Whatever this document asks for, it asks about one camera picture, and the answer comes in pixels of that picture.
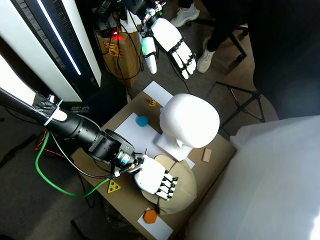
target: beige cap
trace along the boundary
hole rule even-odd
[[[169,201],[142,190],[143,196],[150,202],[159,206],[160,215],[175,214],[182,211],[197,197],[197,182],[194,173],[186,160],[175,162],[164,155],[158,155],[154,160],[164,166],[173,177],[179,177],[178,183],[175,187],[173,196]]]

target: table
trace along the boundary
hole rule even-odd
[[[149,119],[149,125],[153,127],[159,134],[161,134],[162,131],[159,125],[159,116],[160,108],[162,106],[159,104],[159,102],[162,101],[159,99],[159,102],[157,102],[156,106],[149,106],[149,102],[152,98],[157,101],[157,98],[163,95],[157,95],[157,93],[159,93],[157,92],[157,89],[148,91],[148,94],[150,95],[155,94],[152,97],[146,94],[144,91],[139,93],[129,104],[127,104],[120,112],[110,119],[102,127],[102,129],[110,129],[114,131],[132,113],[136,113],[138,116],[147,116]],[[195,163],[192,171],[197,183],[197,198],[183,211],[175,214],[160,216],[160,218],[173,229],[173,233],[169,239],[173,239],[180,228],[188,220],[196,206],[199,204],[214,180],[217,178],[219,173],[226,166],[229,159],[235,152],[235,148],[219,134],[210,144],[206,146],[206,148],[212,150],[209,163],[202,161],[204,148],[193,149],[188,156]],[[77,166],[87,173],[97,176],[105,175],[106,173],[99,169],[95,165],[92,158],[80,148],[73,153],[72,158]],[[84,176],[84,178],[93,186],[97,185],[101,181],[101,179],[90,178],[87,176]],[[120,177],[117,177],[115,181],[121,186],[120,190],[107,193],[109,184],[106,183],[98,188],[98,191],[147,239],[155,239],[137,222],[138,218],[144,213],[146,208],[154,209],[155,205],[143,197],[141,190],[135,185],[131,174],[121,175]]]

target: blue circle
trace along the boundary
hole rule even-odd
[[[146,116],[138,116],[136,118],[136,123],[140,126],[140,127],[145,127],[148,125],[148,118]]]

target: green cable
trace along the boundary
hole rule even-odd
[[[48,183],[50,184],[52,187],[54,187],[55,189],[57,189],[58,191],[64,193],[64,194],[67,194],[69,196],[72,196],[72,197],[76,197],[76,198],[85,198],[87,196],[89,196],[90,194],[92,194],[97,188],[99,188],[102,184],[105,184],[106,182],[108,182],[110,179],[109,178],[106,178],[105,180],[101,181],[100,183],[98,183],[91,191],[89,191],[88,193],[86,194],[75,194],[75,193],[71,193],[71,192],[68,192],[62,188],[60,188],[59,186],[55,185],[52,181],[50,181],[43,173],[42,171],[40,170],[39,168],[39,158],[42,154],[42,152],[44,151],[46,145],[47,145],[47,141],[48,141],[48,138],[49,138],[49,135],[50,133],[47,132],[46,135],[45,135],[45,138],[43,140],[43,144],[41,146],[41,149],[39,150],[38,152],[38,155],[36,156],[35,158],[35,168],[37,170],[37,172],[40,174],[40,176]]]

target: gray floor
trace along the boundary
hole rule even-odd
[[[196,5],[203,8],[198,1]],[[170,1],[164,9],[164,17],[169,19],[174,16],[176,8],[177,1]],[[198,56],[201,55],[203,40],[211,34],[212,29],[193,23],[191,27],[183,26],[180,30],[186,36],[185,41],[190,48]],[[207,100],[217,109],[221,121],[225,120],[236,107],[228,90],[215,85],[215,81],[254,90],[252,83],[254,60],[249,37],[245,37],[241,42],[248,53],[244,61],[239,64],[234,62],[240,53],[227,39],[216,51],[210,69],[204,74],[195,72],[186,81],[194,95]],[[134,88],[129,91],[132,97],[151,81],[156,81],[172,94],[187,92],[163,53],[160,53],[157,66],[157,74],[152,75],[145,70],[138,75]],[[248,94],[237,92],[236,94],[241,103],[249,97]],[[262,99],[262,105],[266,120],[276,120],[277,115],[265,98]],[[249,105],[248,109],[259,114],[256,103]],[[39,134],[42,131],[39,126],[11,117],[3,107],[0,107],[0,116],[5,118],[4,122],[0,122],[0,159],[31,134]],[[240,113],[225,129],[230,134],[235,134],[241,126],[256,123],[258,121],[253,117]],[[10,235],[16,240],[77,240],[80,238],[70,224],[70,220],[75,218],[81,229],[92,240],[116,239],[116,232],[107,225],[98,199],[95,208],[89,209],[84,199],[61,194],[40,178],[34,166],[36,156],[33,150],[34,144],[33,142],[21,150],[0,168],[0,234]],[[66,163],[43,157],[40,165],[59,186],[74,193],[82,192],[77,174]]]

